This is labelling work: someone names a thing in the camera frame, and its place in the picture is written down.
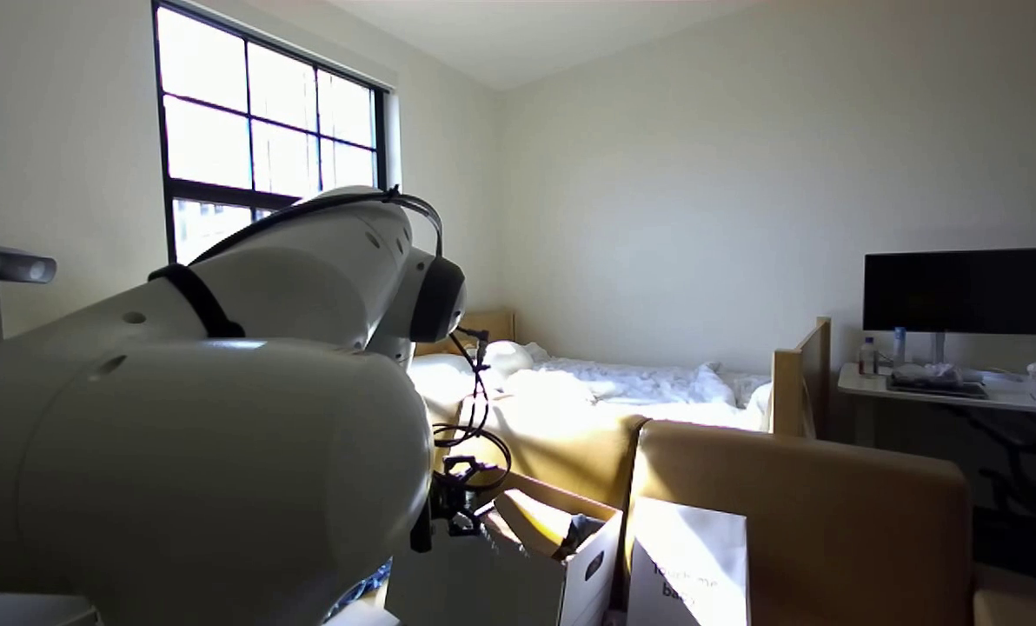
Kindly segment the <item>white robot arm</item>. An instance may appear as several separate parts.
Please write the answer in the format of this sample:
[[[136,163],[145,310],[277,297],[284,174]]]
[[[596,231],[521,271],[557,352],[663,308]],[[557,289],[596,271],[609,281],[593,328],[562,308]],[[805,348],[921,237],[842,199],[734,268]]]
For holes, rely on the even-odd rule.
[[[421,538],[406,354],[456,331],[440,213],[338,187],[0,340],[0,592],[106,626],[318,626]]]

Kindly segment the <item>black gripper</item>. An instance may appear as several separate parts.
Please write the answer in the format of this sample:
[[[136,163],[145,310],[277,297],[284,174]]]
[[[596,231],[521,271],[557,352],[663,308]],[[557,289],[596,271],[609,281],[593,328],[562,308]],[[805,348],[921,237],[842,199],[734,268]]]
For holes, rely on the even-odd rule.
[[[472,536],[480,530],[476,506],[496,478],[476,456],[451,456],[433,475],[427,502],[412,526],[412,551],[427,553],[436,546],[436,526],[447,523],[451,536]]]

